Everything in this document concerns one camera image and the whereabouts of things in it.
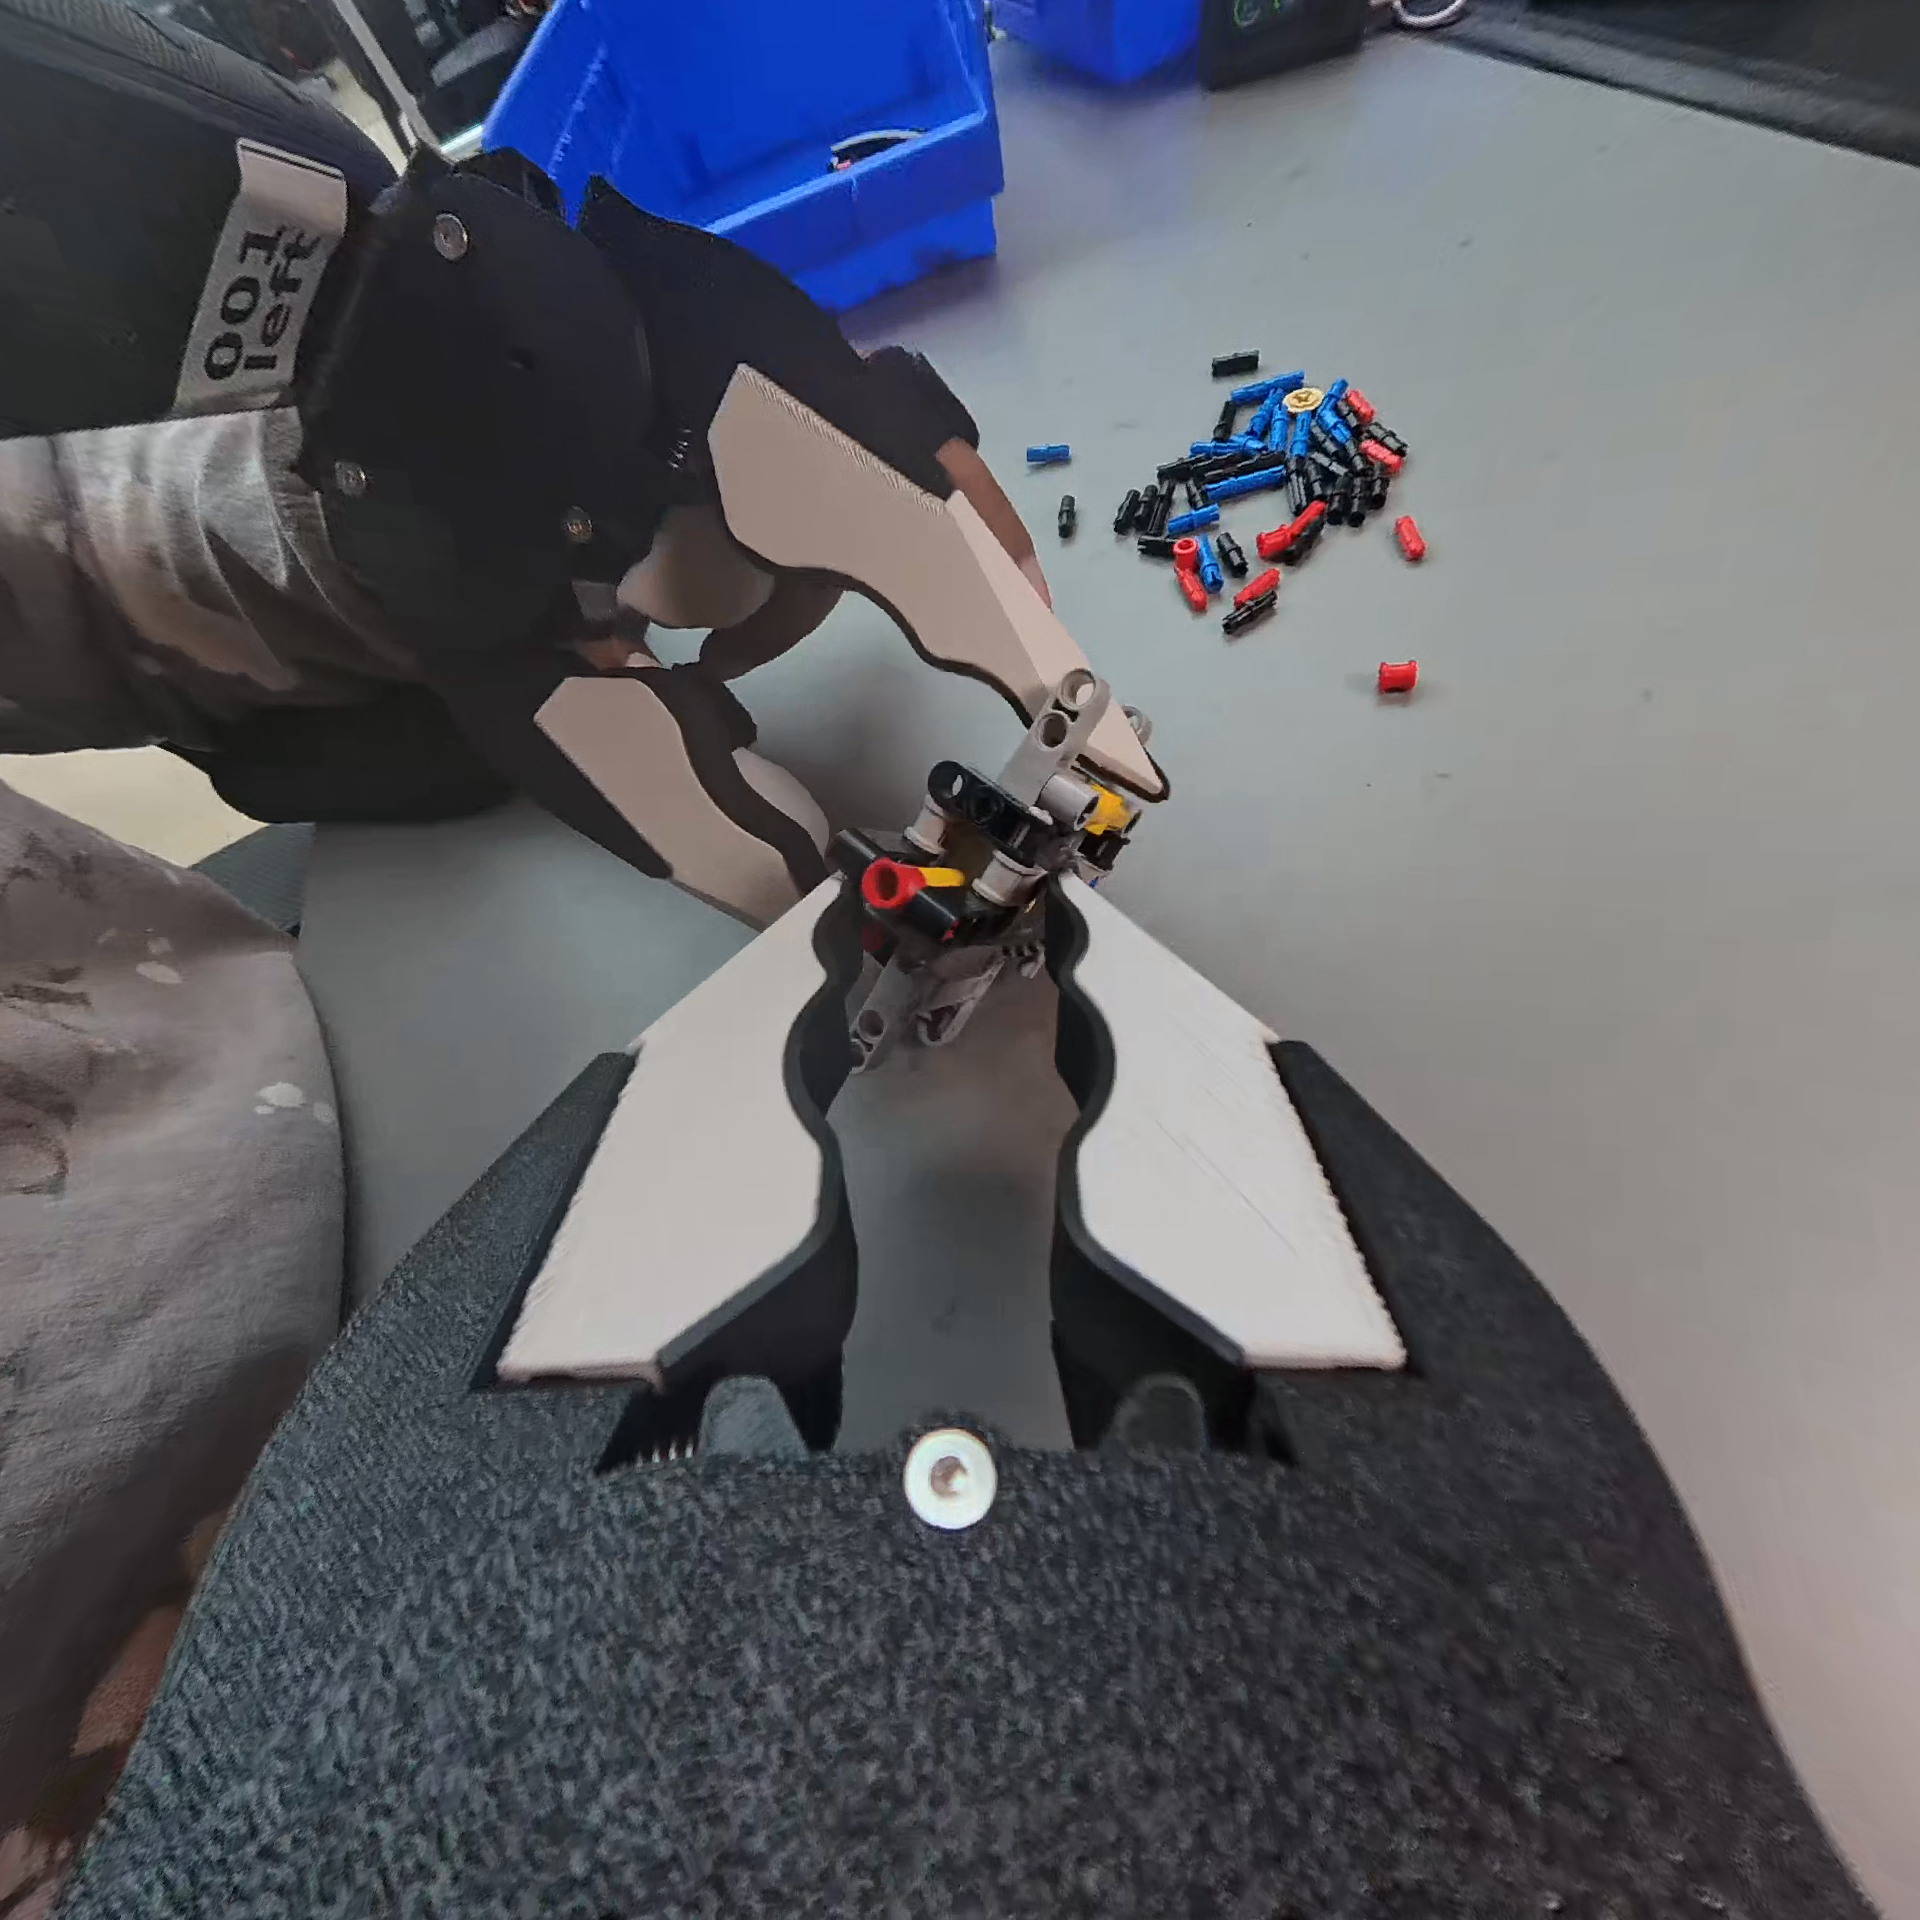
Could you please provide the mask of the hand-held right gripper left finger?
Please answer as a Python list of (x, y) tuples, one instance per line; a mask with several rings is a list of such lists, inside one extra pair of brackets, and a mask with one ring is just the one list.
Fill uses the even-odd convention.
[(499, 1382), (808, 1370), (852, 1325), (852, 897), (822, 881), (660, 1013), (499, 1342)]

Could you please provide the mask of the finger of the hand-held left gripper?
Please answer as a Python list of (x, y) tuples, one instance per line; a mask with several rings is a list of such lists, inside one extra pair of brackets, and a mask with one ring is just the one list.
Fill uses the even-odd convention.
[(1033, 722), (1083, 651), (967, 495), (936, 495), (754, 369), (708, 421), (718, 513), (757, 564), (877, 600), (936, 671), (998, 687)]
[(740, 704), (698, 671), (564, 677), (533, 722), (665, 881), (708, 907), (773, 923), (825, 881), (822, 812), (735, 742)]

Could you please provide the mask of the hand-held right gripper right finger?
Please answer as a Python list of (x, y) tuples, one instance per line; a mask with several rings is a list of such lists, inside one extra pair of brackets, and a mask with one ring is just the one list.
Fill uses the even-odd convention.
[(1233, 1369), (1401, 1370), (1279, 1031), (1083, 881), (1054, 886), (1054, 983), (1070, 1248)]

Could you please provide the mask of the grey toy brick assembly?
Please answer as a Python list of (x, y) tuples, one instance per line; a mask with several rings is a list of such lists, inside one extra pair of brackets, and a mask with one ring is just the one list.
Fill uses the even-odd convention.
[(950, 1043), (999, 971), (1042, 971), (1050, 884), (1115, 870), (1146, 803), (1094, 770), (1094, 730), (1109, 717), (1148, 740), (1094, 671), (1070, 671), (999, 773), (944, 759), (898, 834), (834, 834), (829, 861), (864, 904), (864, 950), (879, 963), (845, 1022), (854, 1074), (898, 1043)]

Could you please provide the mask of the pile of small connector pins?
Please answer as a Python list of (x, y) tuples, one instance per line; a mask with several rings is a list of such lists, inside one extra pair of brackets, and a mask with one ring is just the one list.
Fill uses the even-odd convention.
[[(1223, 384), (1210, 431), (1123, 491), (1109, 533), (1164, 567), (1192, 617), (1245, 636), (1276, 621), (1282, 586), (1334, 533), (1379, 533), (1404, 559), (1397, 518), (1415, 518), (1401, 506), (1412, 443), (1352, 380), (1287, 369)], [(1287, 415), (1282, 396), (1303, 384), (1321, 407)]]

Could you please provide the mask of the person's left forearm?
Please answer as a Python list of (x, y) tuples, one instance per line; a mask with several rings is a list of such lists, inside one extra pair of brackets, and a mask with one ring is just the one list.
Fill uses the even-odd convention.
[(0, 446), (3, 756), (223, 756), (422, 687), (299, 453), (293, 407)]

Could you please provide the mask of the grey desk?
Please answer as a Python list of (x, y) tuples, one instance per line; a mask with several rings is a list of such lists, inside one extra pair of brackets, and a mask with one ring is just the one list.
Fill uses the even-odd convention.
[[(998, 258), (845, 328), (961, 393), (1153, 717), (1116, 901), (1549, 1283), (1915, 1916), (1915, 171), (1445, 37), (994, 67)], [(1223, 636), (1109, 518), (1244, 345), (1407, 436), (1431, 559), (1340, 533)]]

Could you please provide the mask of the person's left hand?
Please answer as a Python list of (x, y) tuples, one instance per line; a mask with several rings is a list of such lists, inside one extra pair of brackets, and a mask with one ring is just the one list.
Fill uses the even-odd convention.
[(771, 598), (741, 621), (708, 629), (698, 666), (720, 680), (740, 680), (808, 640), (844, 600), (839, 580), (810, 572), (773, 576)]

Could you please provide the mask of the short blue storage bin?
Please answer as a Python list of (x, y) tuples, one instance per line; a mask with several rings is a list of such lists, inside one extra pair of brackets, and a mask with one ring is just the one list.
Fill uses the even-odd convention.
[(998, 256), (990, 21), (967, 0), (564, 0), (480, 126), (575, 218), (590, 182), (845, 313)]

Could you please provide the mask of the black mesh chair seat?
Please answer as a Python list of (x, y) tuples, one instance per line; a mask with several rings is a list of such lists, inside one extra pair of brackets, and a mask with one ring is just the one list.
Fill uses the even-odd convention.
[(258, 827), (230, 847), (208, 852), (188, 870), (206, 877), (244, 911), (299, 940), (315, 840), (315, 823)]

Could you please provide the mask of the person's grey sweatshirt torso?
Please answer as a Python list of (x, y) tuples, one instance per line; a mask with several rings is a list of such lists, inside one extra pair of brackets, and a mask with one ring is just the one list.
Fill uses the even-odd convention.
[(293, 942), (14, 788), (0, 812), (3, 1845), (344, 1317), (344, 1136)]

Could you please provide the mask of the long blue storage bin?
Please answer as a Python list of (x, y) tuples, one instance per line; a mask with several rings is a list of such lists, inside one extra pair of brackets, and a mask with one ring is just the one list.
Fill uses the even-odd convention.
[(998, 30), (1099, 86), (1138, 86), (1196, 42), (1196, 0), (998, 0)]

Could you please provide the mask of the black device with green display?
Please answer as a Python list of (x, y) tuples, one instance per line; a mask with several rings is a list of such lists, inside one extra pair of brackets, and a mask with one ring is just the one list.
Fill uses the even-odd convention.
[(1203, 0), (1196, 86), (1206, 94), (1360, 51), (1366, 0)]

